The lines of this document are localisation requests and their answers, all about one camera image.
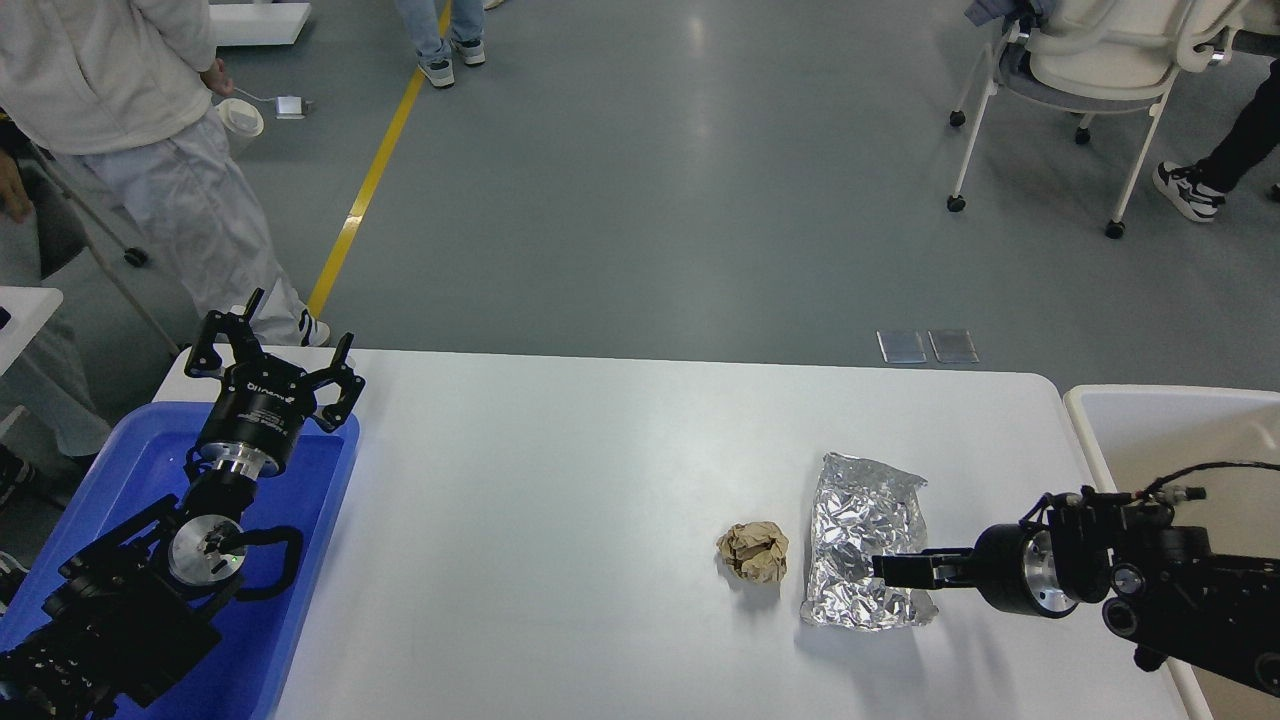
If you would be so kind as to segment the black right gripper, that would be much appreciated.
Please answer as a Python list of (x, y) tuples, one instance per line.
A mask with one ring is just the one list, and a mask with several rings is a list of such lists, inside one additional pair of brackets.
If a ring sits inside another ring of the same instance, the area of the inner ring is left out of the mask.
[(1002, 612), (1061, 619), (1078, 607), (1059, 582), (1050, 529), (1043, 524), (989, 527), (979, 534), (974, 548), (874, 555), (872, 574), (893, 588), (975, 588)]

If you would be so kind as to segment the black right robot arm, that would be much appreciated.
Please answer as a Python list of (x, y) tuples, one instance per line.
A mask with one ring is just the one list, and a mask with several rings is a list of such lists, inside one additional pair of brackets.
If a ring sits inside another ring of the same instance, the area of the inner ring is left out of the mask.
[(1277, 560), (1219, 553), (1203, 527), (1179, 525), (1179, 503), (1206, 498), (1187, 469), (1133, 492), (1046, 493), (1018, 521), (972, 547), (876, 555), (886, 585), (972, 588), (1002, 612), (1061, 619), (1100, 603), (1106, 628), (1152, 673), (1169, 659), (1279, 691)]

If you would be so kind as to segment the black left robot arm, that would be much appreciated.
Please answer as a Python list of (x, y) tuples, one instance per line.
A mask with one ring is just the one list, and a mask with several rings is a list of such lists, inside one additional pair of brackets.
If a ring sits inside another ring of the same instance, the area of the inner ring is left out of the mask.
[(352, 333), (317, 370), (268, 352), (251, 327), (262, 296), (205, 316), (186, 374), (220, 389), (186, 455), (188, 488), (60, 565), (47, 621), (3, 653), (5, 719), (109, 719), (120, 696), (146, 707), (215, 650), (214, 618), (227, 605), (296, 583), (305, 532), (248, 529), (244, 514), (260, 480), (285, 471), (307, 421), (332, 433), (352, 418), (365, 379), (348, 361)]

